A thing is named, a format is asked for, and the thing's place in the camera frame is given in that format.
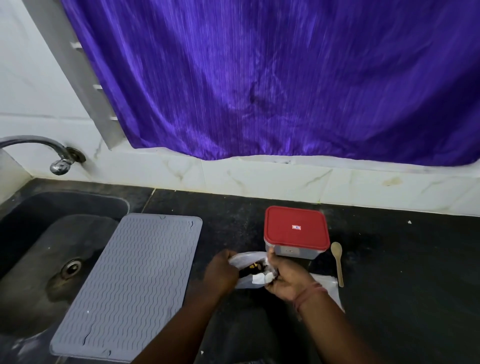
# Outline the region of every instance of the sink basin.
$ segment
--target sink basin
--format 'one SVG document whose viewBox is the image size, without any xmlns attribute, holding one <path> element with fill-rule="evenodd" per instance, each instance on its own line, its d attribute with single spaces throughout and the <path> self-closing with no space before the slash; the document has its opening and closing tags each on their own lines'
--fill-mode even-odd
<svg viewBox="0 0 480 364">
<path fill-rule="evenodd" d="M 0 220 L 0 335 L 26 338 L 68 310 L 129 204 L 43 192 Z"/>
</svg>

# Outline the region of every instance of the person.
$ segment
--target person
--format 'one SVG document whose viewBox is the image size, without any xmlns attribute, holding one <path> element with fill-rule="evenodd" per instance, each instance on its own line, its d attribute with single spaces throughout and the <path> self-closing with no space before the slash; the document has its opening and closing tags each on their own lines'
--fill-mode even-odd
<svg viewBox="0 0 480 364">
<path fill-rule="evenodd" d="M 228 263 L 233 255 L 235 252 L 224 250 L 212 259 L 197 291 L 186 297 L 183 307 L 132 364 L 191 364 L 195 361 L 210 318 L 239 279 L 238 269 Z M 303 267 L 278 257 L 272 248 L 268 252 L 268 261 L 278 269 L 279 275 L 265 288 L 295 305 L 322 363 L 382 363 L 357 335 L 334 300 Z"/>
</svg>

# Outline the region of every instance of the hand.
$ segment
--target hand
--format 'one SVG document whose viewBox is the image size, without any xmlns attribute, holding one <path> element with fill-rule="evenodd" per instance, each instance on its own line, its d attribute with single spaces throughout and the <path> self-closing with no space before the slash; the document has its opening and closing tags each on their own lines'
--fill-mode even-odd
<svg viewBox="0 0 480 364">
<path fill-rule="evenodd" d="M 265 288 L 284 301 L 293 301 L 308 285 L 315 282 L 303 267 L 288 259 L 279 258 L 271 247 L 268 250 L 268 262 L 278 269 L 278 278 Z"/>
<path fill-rule="evenodd" d="M 228 249 L 222 250 L 213 257 L 205 270 L 204 284 L 218 298 L 230 293 L 239 280 L 239 270 L 228 263 L 235 254 L 237 253 Z"/>
</svg>

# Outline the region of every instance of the red thread bracelet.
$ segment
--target red thread bracelet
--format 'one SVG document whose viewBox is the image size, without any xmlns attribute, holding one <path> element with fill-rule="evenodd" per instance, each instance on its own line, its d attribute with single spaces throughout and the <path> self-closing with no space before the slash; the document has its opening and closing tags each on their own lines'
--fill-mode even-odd
<svg viewBox="0 0 480 364">
<path fill-rule="evenodd" d="M 327 290 L 322 287 L 322 285 L 318 282 L 313 282 L 309 286 L 307 286 L 302 292 L 297 294 L 295 299 L 292 301 L 293 307 L 298 312 L 300 306 L 310 298 L 310 296 L 316 292 L 327 292 Z"/>
</svg>

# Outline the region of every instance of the wavy ridge pattern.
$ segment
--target wavy ridge pattern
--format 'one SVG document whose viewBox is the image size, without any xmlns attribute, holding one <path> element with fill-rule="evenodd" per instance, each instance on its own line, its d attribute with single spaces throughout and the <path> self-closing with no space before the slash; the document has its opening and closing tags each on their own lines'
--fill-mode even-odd
<svg viewBox="0 0 480 364">
<path fill-rule="evenodd" d="M 129 214 L 50 342 L 54 355 L 130 362 L 183 303 L 202 220 Z"/>
</svg>

